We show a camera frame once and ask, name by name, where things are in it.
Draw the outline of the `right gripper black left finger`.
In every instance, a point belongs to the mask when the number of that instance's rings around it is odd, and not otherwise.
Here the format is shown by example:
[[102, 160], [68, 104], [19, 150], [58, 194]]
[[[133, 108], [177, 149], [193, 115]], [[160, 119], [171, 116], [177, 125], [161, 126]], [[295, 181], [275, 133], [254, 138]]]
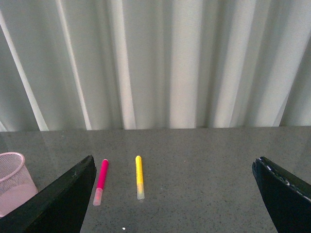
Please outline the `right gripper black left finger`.
[[0, 220], [2, 233], [78, 233], [95, 182], [89, 155]]

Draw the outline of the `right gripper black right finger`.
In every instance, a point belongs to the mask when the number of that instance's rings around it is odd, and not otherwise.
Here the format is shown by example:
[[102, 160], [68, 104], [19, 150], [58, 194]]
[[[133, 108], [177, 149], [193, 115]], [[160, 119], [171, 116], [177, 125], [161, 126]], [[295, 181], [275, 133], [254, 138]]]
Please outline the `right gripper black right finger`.
[[272, 222], [279, 233], [311, 231], [311, 185], [260, 157], [252, 172]]

